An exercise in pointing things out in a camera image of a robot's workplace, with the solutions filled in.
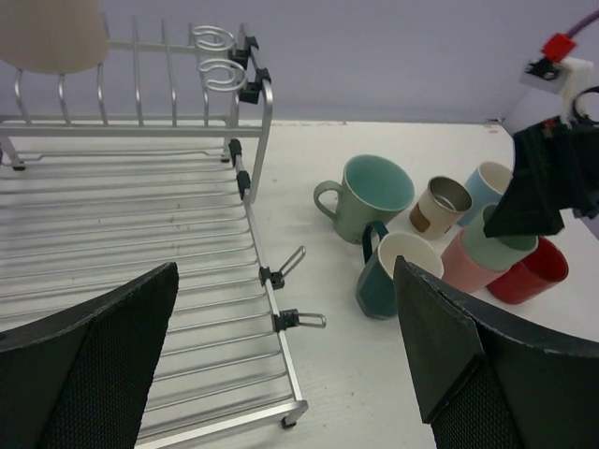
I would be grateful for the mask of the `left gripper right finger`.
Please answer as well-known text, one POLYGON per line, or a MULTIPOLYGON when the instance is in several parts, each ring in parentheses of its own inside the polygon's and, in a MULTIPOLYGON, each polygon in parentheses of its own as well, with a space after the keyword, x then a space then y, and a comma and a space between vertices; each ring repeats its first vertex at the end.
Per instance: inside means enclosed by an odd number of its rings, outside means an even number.
POLYGON ((598 344, 463 293, 398 257, 421 420, 439 448, 595 448, 598 344))

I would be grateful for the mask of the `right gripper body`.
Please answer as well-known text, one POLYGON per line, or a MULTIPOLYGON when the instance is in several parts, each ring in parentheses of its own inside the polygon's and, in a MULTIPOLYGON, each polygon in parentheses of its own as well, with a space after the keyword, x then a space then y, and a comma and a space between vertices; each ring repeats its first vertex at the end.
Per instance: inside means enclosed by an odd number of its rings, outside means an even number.
POLYGON ((576 94, 566 103, 566 117, 548 128, 551 203, 577 218, 598 216, 598 122, 579 105, 597 93, 592 86, 576 94))

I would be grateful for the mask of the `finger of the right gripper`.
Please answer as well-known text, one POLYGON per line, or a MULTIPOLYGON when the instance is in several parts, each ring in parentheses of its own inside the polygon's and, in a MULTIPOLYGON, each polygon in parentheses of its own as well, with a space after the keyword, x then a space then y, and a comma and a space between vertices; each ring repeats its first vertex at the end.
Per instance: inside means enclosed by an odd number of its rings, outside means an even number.
POLYGON ((484 225, 489 238, 553 236, 563 220, 559 208, 560 174, 550 129, 533 125, 513 136, 512 179, 484 225))

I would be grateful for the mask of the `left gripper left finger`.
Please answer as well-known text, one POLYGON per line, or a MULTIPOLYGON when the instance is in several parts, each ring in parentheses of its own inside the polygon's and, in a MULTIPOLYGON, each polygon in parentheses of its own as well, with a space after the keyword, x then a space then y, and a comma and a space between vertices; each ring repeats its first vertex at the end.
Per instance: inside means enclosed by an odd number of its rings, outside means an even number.
POLYGON ((2 332, 2 447, 134 447, 178 285, 167 263, 2 332))

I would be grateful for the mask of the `light blue patterned cup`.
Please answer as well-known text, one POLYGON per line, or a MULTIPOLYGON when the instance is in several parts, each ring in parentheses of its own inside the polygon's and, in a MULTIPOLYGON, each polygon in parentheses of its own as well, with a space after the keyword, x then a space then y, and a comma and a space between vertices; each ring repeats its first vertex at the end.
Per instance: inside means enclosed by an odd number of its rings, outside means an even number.
POLYGON ((491 161, 481 163, 464 184, 473 204, 459 219, 459 225, 465 227, 488 204, 498 203, 511 180, 511 168, 491 161))

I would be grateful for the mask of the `light green tumbler cup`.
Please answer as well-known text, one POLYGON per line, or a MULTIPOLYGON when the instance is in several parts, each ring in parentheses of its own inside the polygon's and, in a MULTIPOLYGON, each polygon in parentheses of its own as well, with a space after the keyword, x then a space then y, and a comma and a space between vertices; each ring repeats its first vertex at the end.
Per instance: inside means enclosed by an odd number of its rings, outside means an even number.
POLYGON ((490 271, 509 270, 538 247, 537 236, 506 236, 488 238, 484 225, 495 211, 496 204, 486 205, 461 232, 464 251, 480 267, 490 271))

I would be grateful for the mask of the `red mug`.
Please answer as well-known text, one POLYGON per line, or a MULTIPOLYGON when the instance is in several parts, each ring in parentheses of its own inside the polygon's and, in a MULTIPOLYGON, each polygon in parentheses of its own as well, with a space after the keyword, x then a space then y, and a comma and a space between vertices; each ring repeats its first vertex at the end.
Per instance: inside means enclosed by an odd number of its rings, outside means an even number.
POLYGON ((549 239, 538 238, 537 248, 487 286, 497 299, 521 304, 564 281, 569 264, 562 251, 549 239))

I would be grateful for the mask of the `pink tumbler cup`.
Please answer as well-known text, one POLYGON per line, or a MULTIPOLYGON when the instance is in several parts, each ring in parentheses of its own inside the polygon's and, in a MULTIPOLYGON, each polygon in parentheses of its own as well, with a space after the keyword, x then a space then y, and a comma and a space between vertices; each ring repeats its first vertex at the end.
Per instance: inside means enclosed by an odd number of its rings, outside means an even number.
POLYGON ((452 287, 471 294, 505 274, 481 267, 464 250, 460 231, 448 244, 441 255, 444 265, 442 280, 452 287))

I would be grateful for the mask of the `dark green mug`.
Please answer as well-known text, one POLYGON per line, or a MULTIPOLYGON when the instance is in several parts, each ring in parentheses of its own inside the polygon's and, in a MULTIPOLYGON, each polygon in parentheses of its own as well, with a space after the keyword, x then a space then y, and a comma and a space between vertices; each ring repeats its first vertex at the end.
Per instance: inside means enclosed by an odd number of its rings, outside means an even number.
POLYGON ((356 300, 362 312, 373 319, 397 315, 393 273, 398 256, 437 278, 445 271, 441 256, 426 240, 403 232, 390 233, 380 221, 365 226, 362 253, 365 267, 358 277, 356 300))

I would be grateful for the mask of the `sage green mug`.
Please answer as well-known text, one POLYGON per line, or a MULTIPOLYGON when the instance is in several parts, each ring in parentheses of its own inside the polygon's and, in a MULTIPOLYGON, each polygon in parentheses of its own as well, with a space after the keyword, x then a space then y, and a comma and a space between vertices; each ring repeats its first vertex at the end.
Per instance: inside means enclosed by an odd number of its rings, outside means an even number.
POLYGON ((388 224, 412 204, 415 193, 411 177, 399 165, 361 154, 347 161, 340 182, 318 183, 313 201, 341 239, 360 244, 368 223, 388 224))

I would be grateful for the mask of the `beige tumbler cup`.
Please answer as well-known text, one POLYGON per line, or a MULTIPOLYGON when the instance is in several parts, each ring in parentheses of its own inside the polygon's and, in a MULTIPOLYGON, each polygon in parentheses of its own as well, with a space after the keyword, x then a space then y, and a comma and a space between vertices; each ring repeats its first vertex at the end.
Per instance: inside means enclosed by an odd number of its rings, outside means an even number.
POLYGON ((41 74, 79 73, 104 62, 108 36, 96 1, 3 1, 1 60, 41 74))

